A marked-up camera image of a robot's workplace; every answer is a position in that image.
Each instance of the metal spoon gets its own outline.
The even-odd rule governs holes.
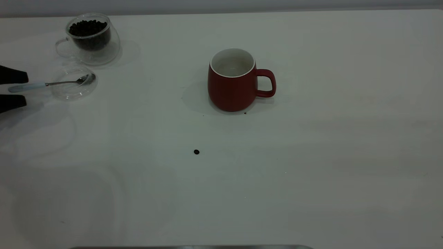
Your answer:
[[[60,85],[60,84],[65,84],[65,83],[77,83],[79,85],[83,84],[83,83],[90,84],[90,83],[94,82],[94,80],[95,80],[95,74],[91,74],[91,76],[89,76],[89,74],[87,74],[87,75],[81,76],[76,81],[62,81],[62,82],[53,82],[53,83],[35,83],[35,84],[27,84],[27,85],[21,85],[21,86],[11,86],[8,88],[8,91],[10,93],[18,93],[18,92],[43,88],[43,87],[47,87],[47,86]]]

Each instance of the small glass bowl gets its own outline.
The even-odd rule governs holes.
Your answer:
[[[87,74],[91,77],[94,72],[83,66],[69,66],[57,71],[52,82],[76,81]],[[92,82],[90,82],[88,77],[85,82],[81,84],[65,83],[52,86],[52,94],[57,99],[64,101],[74,101],[86,97],[97,87],[98,77],[96,74],[94,75],[95,79]]]

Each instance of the wall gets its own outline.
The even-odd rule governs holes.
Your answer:
[[[0,0],[0,17],[261,12],[325,8],[413,8],[443,0]]]

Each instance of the white tabletop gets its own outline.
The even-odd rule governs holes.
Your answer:
[[[0,65],[50,81],[69,20],[0,19]],[[0,114],[1,248],[442,248],[443,12],[111,21],[122,53],[89,67],[90,96],[29,92]],[[273,98],[210,104],[227,47],[274,72]]]

